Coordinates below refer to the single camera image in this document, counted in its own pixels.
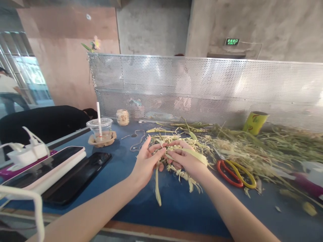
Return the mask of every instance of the exit sign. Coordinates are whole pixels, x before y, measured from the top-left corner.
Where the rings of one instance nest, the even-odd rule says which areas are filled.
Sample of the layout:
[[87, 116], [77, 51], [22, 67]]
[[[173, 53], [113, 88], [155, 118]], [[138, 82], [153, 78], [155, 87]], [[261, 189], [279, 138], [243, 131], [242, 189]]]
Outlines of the exit sign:
[[227, 38], [225, 41], [225, 45], [238, 45], [240, 39], [229, 39]]

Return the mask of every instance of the yellow scissors handle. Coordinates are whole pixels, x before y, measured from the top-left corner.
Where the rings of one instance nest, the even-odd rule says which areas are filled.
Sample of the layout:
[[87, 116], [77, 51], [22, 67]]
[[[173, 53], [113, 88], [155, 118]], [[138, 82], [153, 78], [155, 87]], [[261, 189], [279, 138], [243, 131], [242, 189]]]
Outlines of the yellow scissors handle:
[[[234, 161], [229, 161], [229, 160], [225, 160], [225, 161], [232, 167], [232, 169], [234, 170], [234, 172], [236, 173], [236, 175], [242, 181], [243, 185], [245, 185], [246, 187], [248, 187], [250, 189], [255, 189], [257, 187], [255, 178], [253, 177], [253, 175], [250, 172], [247, 171], [246, 168], [244, 168], [243, 166], [239, 165], [238, 163], [235, 163]], [[238, 171], [238, 169], [236, 167], [240, 168], [241, 170], [243, 170], [247, 174], [247, 176], [251, 180], [251, 184], [246, 183], [246, 181], [242, 178], [240, 172]]]

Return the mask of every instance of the white shirt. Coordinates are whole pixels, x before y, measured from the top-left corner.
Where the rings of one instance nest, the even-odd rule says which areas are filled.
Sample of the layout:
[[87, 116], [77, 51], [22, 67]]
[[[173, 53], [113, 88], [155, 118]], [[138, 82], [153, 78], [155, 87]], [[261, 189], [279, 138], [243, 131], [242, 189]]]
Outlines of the white shirt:
[[14, 87], [17, 87], [16, 81], [4, 74], [0, 74], [0, 93], [18, 93]]

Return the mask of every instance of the blue tabletop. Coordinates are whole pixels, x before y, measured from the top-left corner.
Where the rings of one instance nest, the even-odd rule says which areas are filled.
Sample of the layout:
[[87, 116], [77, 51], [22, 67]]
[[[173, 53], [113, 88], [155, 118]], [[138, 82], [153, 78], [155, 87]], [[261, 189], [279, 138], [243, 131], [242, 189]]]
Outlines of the blue tabletop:
[[[84, 146], [88, 157], [98, 151], [111, 153], [112, 159], [73, 203], [61, 208], [44, 205], [43, 212], [65, 214], [125, 179], [131, 173], [136, 161], [135, 156], [138, 154], [138, 152], [131, 152], [130, 147], [140, 141], [143, 132], [138, 131], [137, 137], [128, 136], [122, 140], [121, 138], [134, 134], [135, 130], [148, 130], [157, 126], [154, 123], [133, 121], [128, 126], [120, 127], [114, 123], [112, 130], [116, 131], [117, 139], [111, 146], [97, 149], [89, 145], [87, 141], [90, 133], [88, 132], [56, 148], [55, 150], [58, 151], [67, 146]], [[310, 217], [296, 201], [280, 195], [279, 188], [274, 184], [263, 182], [265, 190], [262, 195], [255, 190], [249, 190], [250, 199], [243, 189], [229, 185], [216, 172], [214, 174], [282, 241], [323, 241], [323, 218], [320, 213]], [[189, 193], [187, 181], [183, 180], [179, 183], [178, 177], [173, 173], [166, 170], [160, 172], [161, 207], [158, 206], [154, 190], [155, 176], [153, 175], [148, 185], [118, 212], [113, 220], [230, 237], [229, 231], [207, 194], [199, 194], [196, 189]], [[7, 207], [34, 209], [32, 201], [12, 201]]]

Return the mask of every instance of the straw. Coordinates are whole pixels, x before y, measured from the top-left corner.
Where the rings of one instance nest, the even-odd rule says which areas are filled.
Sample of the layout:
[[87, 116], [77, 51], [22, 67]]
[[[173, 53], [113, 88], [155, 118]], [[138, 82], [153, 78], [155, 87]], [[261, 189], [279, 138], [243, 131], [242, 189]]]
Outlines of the straw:
[[99, 137], [102, 141], [102, 127], [101, 127], [101, 114], [100, 114], [100, 104], [97, 102], [97, 111], [98, 111], [98, 123], [99, 123]]

